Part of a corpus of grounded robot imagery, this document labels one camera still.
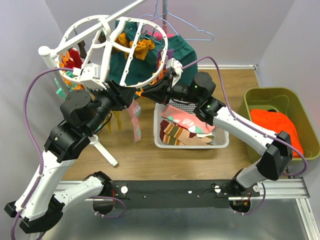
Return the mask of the dark brown hanging sock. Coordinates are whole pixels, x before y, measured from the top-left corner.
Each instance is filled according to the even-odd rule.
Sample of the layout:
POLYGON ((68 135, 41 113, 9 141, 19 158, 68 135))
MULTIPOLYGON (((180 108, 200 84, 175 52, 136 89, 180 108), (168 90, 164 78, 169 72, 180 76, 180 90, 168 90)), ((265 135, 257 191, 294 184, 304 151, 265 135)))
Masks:
POLYGON ((85 42, 82 40, 80 42, 77 43, 77 46, 79 48, 79 56, 82 58, 82 59, 85 59, 87 57, 87 51, 85 49, 85 42))

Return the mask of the red hanging garment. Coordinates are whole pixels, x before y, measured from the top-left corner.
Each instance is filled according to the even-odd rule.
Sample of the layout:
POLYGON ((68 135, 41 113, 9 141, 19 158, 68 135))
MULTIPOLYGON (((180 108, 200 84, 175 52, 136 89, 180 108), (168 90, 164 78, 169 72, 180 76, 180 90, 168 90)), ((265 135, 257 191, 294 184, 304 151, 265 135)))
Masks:
POLYGON ((67 62, 68 68, 82 68, 82 59, 77 49, 71 48, 69 51, 69 60, 67 62))

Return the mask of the striped sock in basket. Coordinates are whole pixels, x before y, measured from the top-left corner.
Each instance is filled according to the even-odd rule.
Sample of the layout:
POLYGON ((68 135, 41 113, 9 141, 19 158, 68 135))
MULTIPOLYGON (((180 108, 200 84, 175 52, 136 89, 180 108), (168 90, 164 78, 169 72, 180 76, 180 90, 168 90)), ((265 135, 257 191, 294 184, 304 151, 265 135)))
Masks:
POLYGON ((207 146, 211 145, 214 139, 213 136, 198 137, 195 133, 166 120, 160 123, 159 137, 163 143, 172 146, 207 146))

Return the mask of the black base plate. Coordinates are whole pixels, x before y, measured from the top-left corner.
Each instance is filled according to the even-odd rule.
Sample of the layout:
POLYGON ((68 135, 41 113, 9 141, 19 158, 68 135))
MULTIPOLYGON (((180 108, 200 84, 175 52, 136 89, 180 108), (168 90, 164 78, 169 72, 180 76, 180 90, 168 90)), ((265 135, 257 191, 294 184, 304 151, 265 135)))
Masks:
POLYGON ((114 180, 115 196, 128 209, 228 208, 232 199, 260 196, 256 184, 232 190, 229 179, 114 180))

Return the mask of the aluminium rail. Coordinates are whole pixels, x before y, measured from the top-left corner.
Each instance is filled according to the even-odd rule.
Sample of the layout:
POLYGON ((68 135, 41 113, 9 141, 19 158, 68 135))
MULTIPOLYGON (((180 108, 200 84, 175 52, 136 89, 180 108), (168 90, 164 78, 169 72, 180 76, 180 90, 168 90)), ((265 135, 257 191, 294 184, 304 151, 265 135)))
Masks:
MULTIPOLYGON (((65 191, 82 181, 60 181, 54 193, 65 191)), ((306 187, 303 178, 279 179, 277 181, 265 180, 263 181, 266 190, 265 200, 279 200, 279 199, 308 199, 310 194, 306 187)), ((259 196, 251 197, 252 200, 262 200, 264 196, 263 186, 258 183, 260 188, 259 196)))

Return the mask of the pink garment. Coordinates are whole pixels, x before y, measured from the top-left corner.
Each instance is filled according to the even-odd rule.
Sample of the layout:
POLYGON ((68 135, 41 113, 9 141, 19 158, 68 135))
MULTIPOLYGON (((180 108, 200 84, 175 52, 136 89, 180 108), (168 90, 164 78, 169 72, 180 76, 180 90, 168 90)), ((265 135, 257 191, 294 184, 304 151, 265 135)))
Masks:
POLYGON ((148 32, 143 39, 151 43, 159 44, 164 41, 164 36, 160 32, 148 32))

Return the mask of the pink patterned sock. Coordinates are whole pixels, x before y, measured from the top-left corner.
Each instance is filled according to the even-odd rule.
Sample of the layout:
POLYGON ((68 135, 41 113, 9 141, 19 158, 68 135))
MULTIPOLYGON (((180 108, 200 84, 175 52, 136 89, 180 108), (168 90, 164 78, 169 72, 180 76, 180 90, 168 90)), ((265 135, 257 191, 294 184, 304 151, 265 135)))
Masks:
POLYGON ((172 105, 168 105, 163 110, 161 116, 194 134, 209 134, 215 129, 215 126, 199 120, 194 114, 183 111, 172 105))
POLYGON ((141 107, 139 106, 136 100, 133 100, 127 111, 129 113, 131 123, 133 126, 134 143, 137 143, 138 141, 140 141, 142 136, 138 119, 141 114, 141 107))

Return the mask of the vertical metal pole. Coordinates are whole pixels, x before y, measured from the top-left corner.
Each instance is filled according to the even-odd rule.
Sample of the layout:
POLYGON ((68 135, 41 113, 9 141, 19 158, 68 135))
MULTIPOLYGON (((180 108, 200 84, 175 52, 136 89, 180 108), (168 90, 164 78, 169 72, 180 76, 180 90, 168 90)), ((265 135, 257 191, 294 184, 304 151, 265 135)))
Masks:
POLYGON ((168 1, 162 0, 162 29, 167 34, 168 32, 168 24, 167 24, 167 18, 168 18, 168 1))

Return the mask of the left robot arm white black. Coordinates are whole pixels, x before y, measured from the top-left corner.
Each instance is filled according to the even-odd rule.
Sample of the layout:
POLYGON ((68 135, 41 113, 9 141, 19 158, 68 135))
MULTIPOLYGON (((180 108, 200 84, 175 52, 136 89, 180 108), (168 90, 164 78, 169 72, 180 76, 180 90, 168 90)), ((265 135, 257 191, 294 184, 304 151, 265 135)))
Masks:
POLYGON ((40 154, 39 167, 26 191, 6 204, 5 212, 26 234, 53 228, 71 206, 91 197, 111 198, 112 180, 98 171, 82 183, 54 193, 62 177, 91 143, 95 131, 111 111, 122 111, 133 102, 136 88, 107 81, 106 88, 91 97, 84 89, 70 92, 60 105, 64 120, 54 127, 40 154))

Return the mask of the white laundry basket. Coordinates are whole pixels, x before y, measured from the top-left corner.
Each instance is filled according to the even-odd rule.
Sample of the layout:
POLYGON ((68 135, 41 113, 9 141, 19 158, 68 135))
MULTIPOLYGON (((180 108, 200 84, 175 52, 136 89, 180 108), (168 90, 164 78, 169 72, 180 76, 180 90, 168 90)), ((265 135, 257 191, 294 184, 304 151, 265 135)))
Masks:
POLYGON ((154 143, 157 147, 163 149, 220 149, 225 148, 229 144, 229 133, 221 128, 215 127, 211 132, 208 132, 207 135, 200 133, 198 136, 200 137, 209 137, 211 142, 204 145, 173 145, 172 141, 163 141, 161 139, 161 122, 166 120, 172 124, 177 125, 175 121, 171 121, 171 119, 167 119, 162 116, 163 111, 167 107, 162 104, 155 104, 154 116, 153 116, 153 136, 154 143))

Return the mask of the white drying rack pole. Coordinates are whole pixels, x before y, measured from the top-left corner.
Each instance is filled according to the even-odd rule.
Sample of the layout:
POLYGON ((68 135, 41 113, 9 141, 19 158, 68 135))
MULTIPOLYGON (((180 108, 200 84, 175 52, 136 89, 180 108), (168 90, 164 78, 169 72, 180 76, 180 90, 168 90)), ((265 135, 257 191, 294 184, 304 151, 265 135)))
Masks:
POLYGON ((86 64, 90 64, 89 60, 90 60, 90 56, 92 55, 92 50, 104 48, 104 52, 102 55, 102 63, 100 66, 100 79, 105 81, 106 77, 109 74, 110 57, 111 57, 112 48, 116 48, 125 53, 128 53, 129 56, 132 57, 137 47, 138 38, 142 35, 141 34, 142 27, 146 24, 150 26, 154 26, 153 22, 142 19, 142 18, 124 17, 126 13, 130 12, 131 10, 135 9, 136 7, 140 6, 143 3, 144 3, 143 0, 136 0, 135 2, 131 3, 130 5, 124 7, 123 9, 117 11, 112 15, 92 15, 92 16, 82 18, 67 29, 58 47, 56 47, 55 49, 51 49, 48 46, 41 46, 38 49, 38 54, 43 58, 47 67, 51 70, 59 71, 58 83, 60 84, 60 87, 62 88, 62 90, 66 95, 71 92, 70 89, 67 87, 67 84, 65 82, 66 80, 71 82, 72 85, 74 84, 81 85, 81 84, 77 84, 76 82, 73 81, 73 78, 66 75, 66 72, 68 72, 69 69, 60 67, 59 60, 62 58, 59 57, 59 55, 68 51, 73 46, 77 45, 79 42, 84 41, 90 35, 95 34, 95 37, 92 40, 90 48, 86 52, 87 56, 84 59, 80 69, 83 69, 86 64), (69 38, 70 33, 73 30, 75 30, 79 25, 92 20, 98 20, 98 23, 84 30, 80 34, 72 38, 69 38), (139 30, 134 37, 131 48, 124 47, 116 43, 116 38, 124 30, 126 23, 129 23, 129 22, 139 23, 139 26, 138 26, 139 30))

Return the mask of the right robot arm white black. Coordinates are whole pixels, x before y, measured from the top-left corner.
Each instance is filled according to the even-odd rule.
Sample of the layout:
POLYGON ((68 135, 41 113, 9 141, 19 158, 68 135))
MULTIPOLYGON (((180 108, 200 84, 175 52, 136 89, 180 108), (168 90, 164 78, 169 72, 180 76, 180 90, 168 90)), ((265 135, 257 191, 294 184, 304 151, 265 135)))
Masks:
POLYGON ((173 76, 167 73, 162 80, 146 87, 141 95, 158 104, 179 100, 195 104, 193 112, 202 122, 226 130, 252 147, 261 157, 247 168, 239 170, 222 191, 241 196, 256 183, 276 181, 293 158, 291 137, 285 132, 269 131, 229 110, 213 97, 216 88, 207 72, 197 72, 190 86, 173 84, 173 76))

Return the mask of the orange cloth in bin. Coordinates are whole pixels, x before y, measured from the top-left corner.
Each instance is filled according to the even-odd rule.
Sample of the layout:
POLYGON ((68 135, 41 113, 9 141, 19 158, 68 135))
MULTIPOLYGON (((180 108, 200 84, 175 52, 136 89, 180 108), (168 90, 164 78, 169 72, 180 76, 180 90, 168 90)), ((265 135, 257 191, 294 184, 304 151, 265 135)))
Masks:
POLYGON ((279 134, 285 131, 290 135, 291 145, 304 155, 303 147, 300 143, 297 129, 293 122, 283 113, 277 112, 274 109, 252 109, 250 111, 252 122, 279 134))

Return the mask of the green trousers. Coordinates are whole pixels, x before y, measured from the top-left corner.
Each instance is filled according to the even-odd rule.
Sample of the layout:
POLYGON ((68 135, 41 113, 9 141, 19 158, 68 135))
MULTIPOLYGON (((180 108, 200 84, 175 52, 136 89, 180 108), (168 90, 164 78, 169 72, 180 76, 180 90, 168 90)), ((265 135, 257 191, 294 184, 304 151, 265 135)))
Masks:
MULTIPOLYGON (((124 47, 131 47, 137 33, 138 24, 129 22, 126 24, 123 33, 121 33, 116 42, 124 47)), ((174 49, 173 58, 178 60, 183 66, 197 60, 195 50, 180 35, 168 36, 168 49, 174 49)), ((162 50, 162 43, 153 43, 141 39, 137 42, 137 47, 133 54, 133 59, 129 66, 129 73, 125 79, 126 85, 136 85, 150 78, 156 72, 157 52, 162 50)), ((116 49, 111 55, 109 74, 107 79, 117 83, 125 70, 129 54, 116 49)))

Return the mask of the purple striped hanging sock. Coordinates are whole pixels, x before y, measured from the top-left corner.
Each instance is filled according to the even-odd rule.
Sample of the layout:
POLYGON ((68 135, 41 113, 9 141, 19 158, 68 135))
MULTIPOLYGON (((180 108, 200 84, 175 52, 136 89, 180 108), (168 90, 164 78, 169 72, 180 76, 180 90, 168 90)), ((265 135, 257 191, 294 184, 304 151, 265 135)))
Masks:
MULTIPOLYGON (((159 49, 156 54, 156 71, 158 71, 159 66, 161 65, 162 57, 163 57, 163 50, 159 49)), ((162 72, 165 72, 167 70, 171 71, 173 69, 170 61, 170 59, 173 57, 174 57, 174 49, 170 48, 166 52, 162 72)))

